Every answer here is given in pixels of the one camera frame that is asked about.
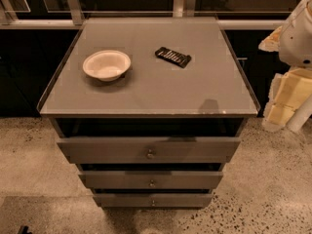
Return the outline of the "white paper bowl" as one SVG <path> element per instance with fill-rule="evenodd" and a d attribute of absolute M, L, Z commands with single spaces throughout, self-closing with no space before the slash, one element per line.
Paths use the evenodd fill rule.
<path fill-rule="evenodd" d="M 90 77 L 110 82 L 121 77 L 131 66 L 128 55 L 115 50 L 96 52 L 84 60 L 83 71 Z"/>

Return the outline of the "grey drawer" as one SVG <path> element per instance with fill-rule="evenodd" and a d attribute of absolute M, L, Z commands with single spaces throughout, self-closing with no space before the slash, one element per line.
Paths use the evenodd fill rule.
<path fill-rule="evenodd" d="M 108 193 L 95 194 L 103 208 L 204 208 L 212 200 L 210 193 Z"/>
<path fill-rule="evenodd" d="M 73 164 L 226 163 L 238 137 L 68 137 L 57 141 Z"/>
<path fill-rule="evenodd" d="M 95 189 L 212 189 L 222 172 L 208 171 L 87 171 L 79 177 Z"/>

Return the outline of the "black object on floor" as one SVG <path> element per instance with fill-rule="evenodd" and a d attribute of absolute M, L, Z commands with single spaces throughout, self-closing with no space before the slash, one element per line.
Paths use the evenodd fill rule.
<path fill-rule="evenodd" d="M 22 226 L 19 228 L 18 234 L 32 234 L 32 233 L 28 231 L 28 226 L 22 225 Z"/>

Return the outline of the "metal window railing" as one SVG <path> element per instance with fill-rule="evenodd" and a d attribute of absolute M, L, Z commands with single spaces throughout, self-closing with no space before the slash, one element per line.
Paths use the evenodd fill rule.
<path fill-rule="evenodd" d="M 93 18 L 213 17 L 226 30 L 273 29 L 300 0 L 0 0 L 0 25 L 78 28 Z"/>

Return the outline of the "grey top drawer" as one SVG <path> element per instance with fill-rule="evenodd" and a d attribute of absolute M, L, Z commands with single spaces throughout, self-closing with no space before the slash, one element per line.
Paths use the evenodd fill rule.
<path fill-rule="evenodd" d="M 73 164 L 226 163 L 238 137 L 68 137 L 57 141 Z"/>

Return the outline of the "white floor pipe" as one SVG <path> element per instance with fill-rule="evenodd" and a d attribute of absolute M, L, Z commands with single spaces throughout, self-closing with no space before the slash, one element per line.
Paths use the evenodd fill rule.
<path fill-rule="evenodd" d="M 312 95 L 297 109 L 287 124 L 292 132 L 298 132 L 312 115 Z"/>

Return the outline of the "grey bottom drawer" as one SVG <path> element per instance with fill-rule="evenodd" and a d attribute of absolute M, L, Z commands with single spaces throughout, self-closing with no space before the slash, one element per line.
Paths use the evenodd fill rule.
<path fill-rule="evenodd" d="M 103 208 L 204 208 L 212 200 L 210 193 L 108 193 L 95 194 Z"/>

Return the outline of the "grey middle drawer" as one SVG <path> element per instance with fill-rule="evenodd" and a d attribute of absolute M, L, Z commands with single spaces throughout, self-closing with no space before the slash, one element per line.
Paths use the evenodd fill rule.
<path fill-rule="evenodd" d="M 212 189 L 222 172 L 208 171 L 87 171 L 79 177 L 95 189 Z"/>

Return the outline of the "grey drawer cabinet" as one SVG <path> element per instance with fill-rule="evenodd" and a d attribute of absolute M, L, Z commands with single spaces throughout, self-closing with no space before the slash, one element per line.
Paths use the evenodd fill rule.
<path fill-rule="evenodd" d="M 185 68 L 155 56 L 190 55 Z M 130 68 L 110 82 L 88 76 L 84 60 L 120 51 Z M 60 138 L 238 137 L 259 105 L 215 19 L 91 19 L 79 32 L 39 105 Z M 222 172 L 226 163 L 74 164 L 87 171 Z M 212 189 L 95 189 L 108 193 L 210 193 Z"/>

